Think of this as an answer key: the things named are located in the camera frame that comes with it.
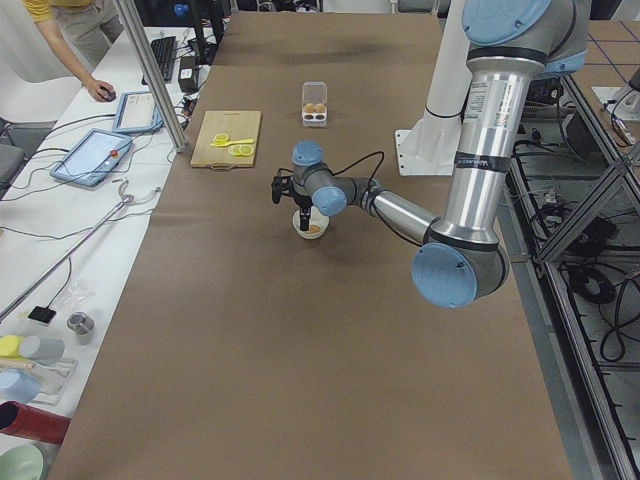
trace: computer mouse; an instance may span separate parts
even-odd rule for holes
[[[113,102],[116,99],[116,92],[110,92],[105,87],[100,87],[100,88],[105,92],[107,92],[107,98],[105,98],[107,102]]]

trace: white bowl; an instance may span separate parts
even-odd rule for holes
[[[296,229],[298,235],[306,240],[314,240],[324,235],[329,226],[329,217],[325,217],[316,207],[311,207],[311,218],[309,219],[309,230],[303,232],[300,230],[300,213],[298,210],[293,212],[293,228]]]
[[[33,445],[15,447],[0,456],[0,480],[40,480],[43,472],[42,452]]]

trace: person's hand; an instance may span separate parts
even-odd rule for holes
[[[97,102],[106,102],[109,92],[113,92],[115,94],[113,85],[103,82],[102,80],[96,80],[95,78],[87,81],[84,86],[89,92],[89,95],[91,95]]]

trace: white desk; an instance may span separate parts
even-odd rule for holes
[[[184,43],[192,32],[185,28],[153,28],[147,33],[152,40],[162,35],[175,35]],[[174,105],[182,98],[177,84],[176,61],[173,81],[167,85]],[[201,72],[206,78],[208,72]],[[142,73],[126,34],[120,36],[95,70],[96,78],[111,83],[118,93],[146,90],[141,85]],[[60,118],[58,125],[101,114],[115,113],[118,101],[97,103],[81,90]],[[53,132],[42,144],[43,148],[72,148],[91,128],[110,130],[113,118],[95,119],[62,128]],[[36,169],[59,160],[62,153],[43,152],[28,163],[14,185],[27,184],[29,175]],[[134,140],[129,155],[99,186],[84,189],[73,185],[61,185],[49,191],[33,193],[16,201],[6,201],[27,192],[47,189],[60,182],[47,171],[33,173],[26,190],[10,189],[0,202],[0,226],[31,232],[38,235],[63,236],[98,222],[118,201],[118,187],[125,178],[129,180],[127,193],[138,198],[148,197],[156,187],[162,187],[171,168],[174,149],[162,128],[154,135],[142,135]],[[133,205],[121,211],[120,216],[145,212],[155,207],[159,194],[150,201]],[[65,357],[78,361],[76,371],[65,387],[60,402],[55,407],[33,403],[32,405],[58,414],[73,416],[78,400],[88,380],[101,342],[118,303],[127,276],[144,238],[149,216],[135,216],[101,228],[71,257],[73,270],[69,284],[53,303],[58,313],[49,326],[28,320],[27,314],[34,306],[47,305],[64,284],[68,275],[68,263],[63,264],[35,292],[32,293],[2,324],[0,335],[39,335],[64,340]],[[0,236],[0,308],[4,308],[38,278],[51,264],[63,256],[80,235],[64,240],[44,240],[10,231]],[[69,315],[76,311],[87,313],[95,321],[91,341],[80,345],[76,335],[66,327]],[[29,440],[0,435],[0,454],[10,448],[34,443]],[[57,447],[38,443],[47,461],[52,462]]]

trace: yellow cup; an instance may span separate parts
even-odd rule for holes
[[[20,344],[23,340],[24,337],[19,335],[5,335],[0,338],[0,357],[21,359]]]

